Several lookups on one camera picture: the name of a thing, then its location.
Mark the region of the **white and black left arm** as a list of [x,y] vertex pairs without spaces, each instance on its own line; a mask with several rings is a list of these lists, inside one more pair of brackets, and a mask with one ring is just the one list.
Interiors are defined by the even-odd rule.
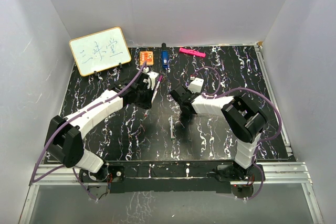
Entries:
[[108,177],[108,164],[97,154],[85,149],[83,140],[101,121],[127,105],[141,109],[152,107],[155,84],[159,74],[137,72],[133,79],[118,80],[97,99],[64,118],[51,119],[45,142],[46,151],[66,168],[87,171],[98,181]]

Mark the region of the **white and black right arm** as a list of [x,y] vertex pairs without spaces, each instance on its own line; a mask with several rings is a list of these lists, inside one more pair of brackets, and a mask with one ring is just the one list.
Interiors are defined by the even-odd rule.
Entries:
[[247,180],[253,174],[255,150],[268,119],[265,113],[246,94],[207,99],[199,92],[184,86],[170,91],[183,115],[208,114],[223,117],[237,137],[237,151],[233,164],[223,170],[216,169],[218,176]]

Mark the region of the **white pen with purple tip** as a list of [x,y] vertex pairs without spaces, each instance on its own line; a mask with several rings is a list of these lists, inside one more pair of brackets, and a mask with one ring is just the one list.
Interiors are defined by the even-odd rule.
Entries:
[[162,79],[163,79],[163,76],[160,75],[160,76],[159,76],[159,79],[158,79],[158,82],[157,82],[157,84],[156,84],[156,86],[155,86],[154,92],[153,92],[153,96],[152,96],[151,104],[153,104],[153,102],[154,102],[154,99],[155,99],[155,97],[156,97],[156,95],[157,95],[157,92],[158,92],[158,89],[159,89],[159,87],[160,87],[160,84],[161,84]]

